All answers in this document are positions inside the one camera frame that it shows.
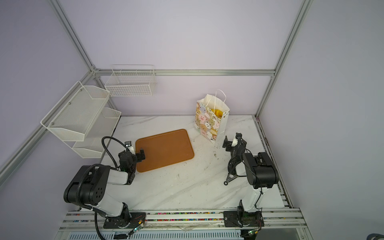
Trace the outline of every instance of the black mounting plate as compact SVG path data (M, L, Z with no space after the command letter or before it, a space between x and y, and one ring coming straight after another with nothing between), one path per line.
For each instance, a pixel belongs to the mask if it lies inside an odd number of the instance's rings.
M224 214L224 226L226 226L226 227L239 227L236 224L239 221L239 218L237 217L237 211L224 211L223 214ZM244 216L242 217L243 227L260 226L260 223L258 221L256 221L256 219L260 221L261 226L263 227L264 221L263 221L263 218L262 218L260 211L257 211L255 213L247 213L246 212L246 214L244 214Z
M129 225L126 228L137 227L139 225L139 220L142 220L145 222L145 218L147 216L147 214L145 212L129 212L129 214L131 215L131 222L129 223ZM121 222L122 222L122 220L120 220L120 219L108 219L108 218L106 218L103 228L104 229L119 228L118 224L120 224Z

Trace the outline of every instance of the animal print gift bag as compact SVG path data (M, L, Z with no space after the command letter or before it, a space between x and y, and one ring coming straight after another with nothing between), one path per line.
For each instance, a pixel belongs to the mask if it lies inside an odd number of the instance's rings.
M229 108L225 104L227 97L224 94L225 99L222 101L216 95L217 92L215 96L207 94L205 98L198 100L195 116L195 128L213 144L224 136L229 116Z

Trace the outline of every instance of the white mesh shelf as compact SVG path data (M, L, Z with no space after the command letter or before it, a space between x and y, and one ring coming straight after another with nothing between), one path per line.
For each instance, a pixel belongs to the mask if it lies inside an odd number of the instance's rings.
M101 158L104 152L101 139L105 136L112 136L120 115L119 111L103 108L85 140L76 142L72 149L82 158ZM108 145L109 141L110 139L106 139L105 144Z
M41 124L62 141L84 141L109 99L109 91L95 86L80 87L50 122Z
M152 65L111 65L105 89L112 97L152 96L156 86Z

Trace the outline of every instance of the brown rectangular tray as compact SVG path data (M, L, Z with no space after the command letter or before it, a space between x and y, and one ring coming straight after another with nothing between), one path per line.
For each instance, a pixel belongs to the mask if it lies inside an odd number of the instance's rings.
M185 129L140 138L135 146L136 152L140 152L140 148L143 148L146 157L145 160L137 163L138 172L183 162L195 156Z

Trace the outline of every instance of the marble tabletop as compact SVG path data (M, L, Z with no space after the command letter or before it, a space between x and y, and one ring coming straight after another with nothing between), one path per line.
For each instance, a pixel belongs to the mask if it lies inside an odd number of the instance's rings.
M250 185L246 177L239 177L227 186L227 165L230 153L221 144L212 144L194 128L195 116L121 117L113 137L122 142L186 129L195 157L185 162L151 170L136 172L131 185L107 185L106 192L131 210L160 209L222 209L234 208L245 196ZM264 151L251 115L229 116L225 134L231 141L236 132L243 134L247 149L253 154ZM109 151L118 162L118 153L124 150L111 141ZM105 154L102 162L113 166ZM265 208L284 207L277 186L270 189L260 204Z

